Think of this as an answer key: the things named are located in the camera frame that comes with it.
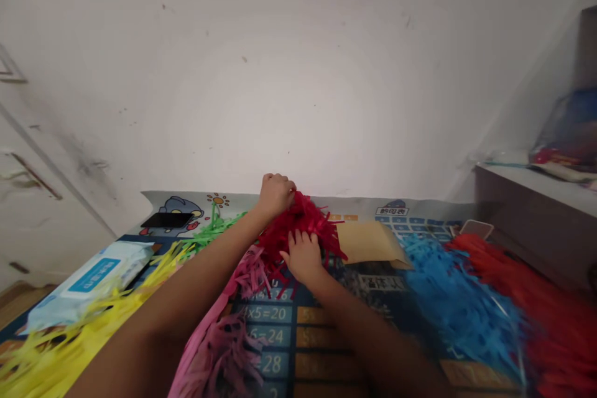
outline play mat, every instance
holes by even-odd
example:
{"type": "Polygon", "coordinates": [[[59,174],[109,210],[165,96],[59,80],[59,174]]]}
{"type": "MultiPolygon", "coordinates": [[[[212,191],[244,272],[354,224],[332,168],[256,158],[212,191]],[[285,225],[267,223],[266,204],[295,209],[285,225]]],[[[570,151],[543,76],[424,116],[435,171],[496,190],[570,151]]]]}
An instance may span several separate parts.
{"type": "MultiPolygon", "coordinates": [[[[252,208],[257,195],[221,192],[145,192],[153,212],[193,213],[195,217],[182,229],[141,228],[137,226],[121,241],[154,243],[157,254],[165,254],[172,243],[190,238],[214,219],[213,210],[224,218],[234,218],[252,208]]],[[[313,197],[319,207],[327,207],[330,221],[379,221],[399,241],[451,241],[449,226],[474,218],[474,204],[451,204],[433,200],[383,198],[313,197]]],[[[392,325],[408,335],[428,359],[443,371],[462,397],[526,396],[533,385],[526,384],[520,371],[490,367],[459,349],[438,332],[423,315],[425,307],[409,287],[408,271],[397,270],[389,262],[362,262],[344,265],[331,258],[329,270],[352,294],[377,310],[392,325]]],[[[146,267],[133,283],[142,284],[155,269],[146,267]]],[[[251,394],[269,398],[301,396],[371,396],[364,371],[331,320],[310,292],[300,284],[282,285],[272,280],[271,294],[261,290],[249,299],[233,295],[222,316],[240,312],[249,336],[263,338],[257,369],[263,385],[248,381],[251,394]]],[[[0,332],[0,362],[24,344],[19,335],[27,313],[0,332]]]]}

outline wet wipes package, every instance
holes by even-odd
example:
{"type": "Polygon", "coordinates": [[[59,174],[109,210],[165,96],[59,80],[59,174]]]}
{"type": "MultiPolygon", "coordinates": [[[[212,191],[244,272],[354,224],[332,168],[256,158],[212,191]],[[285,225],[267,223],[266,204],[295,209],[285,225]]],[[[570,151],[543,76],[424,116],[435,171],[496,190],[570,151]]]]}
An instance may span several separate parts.
{"type": "Polygon", "coordinates": [[[92,301],[108,296],[114,288],[128,286],[154,254],[152,245],[128,241],[110,244],[31,310],[27,329],[21,334],[77,322],[92,301]]]}

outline right hand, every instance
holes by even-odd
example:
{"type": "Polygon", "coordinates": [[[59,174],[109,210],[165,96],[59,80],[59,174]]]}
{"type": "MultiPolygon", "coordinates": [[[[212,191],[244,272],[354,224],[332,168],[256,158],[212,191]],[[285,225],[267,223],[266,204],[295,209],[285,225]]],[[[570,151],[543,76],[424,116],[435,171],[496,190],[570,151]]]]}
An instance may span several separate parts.
{"type": "Polygon", "coordinates": [[[270,218],[275,218],[292,204],[296,190],[297,186],[288,180],[288,177],[281,174],[265,174],[256,208],[270,218]]]}
{"type": "Polygon", "coordinates": [[[307,232],[301,233],[298,230],[294,235],[289,232],[288,249],[288,253],[281,251],[280,255],[292,275],[305,286],[309,287],[312,282],[327,274],[322,265],[322,255],[315,233],[309,236],[307,232]]]}

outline kraft paper envelope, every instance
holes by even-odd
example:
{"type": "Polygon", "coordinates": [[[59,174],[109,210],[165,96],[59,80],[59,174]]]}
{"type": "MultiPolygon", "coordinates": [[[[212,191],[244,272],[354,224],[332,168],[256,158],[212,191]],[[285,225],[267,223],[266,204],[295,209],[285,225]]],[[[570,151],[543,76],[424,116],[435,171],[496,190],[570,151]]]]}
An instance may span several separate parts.
{"type": "Polygon", "coordinates": [[[392,231],[378,221],[337,224],[340,249],[348,256],[345,264],[389,261],[395,269],[413,269],[392,231]]]}

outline shelf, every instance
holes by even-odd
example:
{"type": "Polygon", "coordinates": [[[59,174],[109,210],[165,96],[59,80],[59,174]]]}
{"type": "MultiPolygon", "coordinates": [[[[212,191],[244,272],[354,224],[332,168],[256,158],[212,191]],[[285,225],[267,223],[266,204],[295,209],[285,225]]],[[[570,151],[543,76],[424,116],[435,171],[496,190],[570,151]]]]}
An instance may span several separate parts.
{"type": "Polygon", "coordinates": [[[479,167],[529,188],[587,215],[597,217],[597,193],[526,168],[479,164],[479,167]]]}

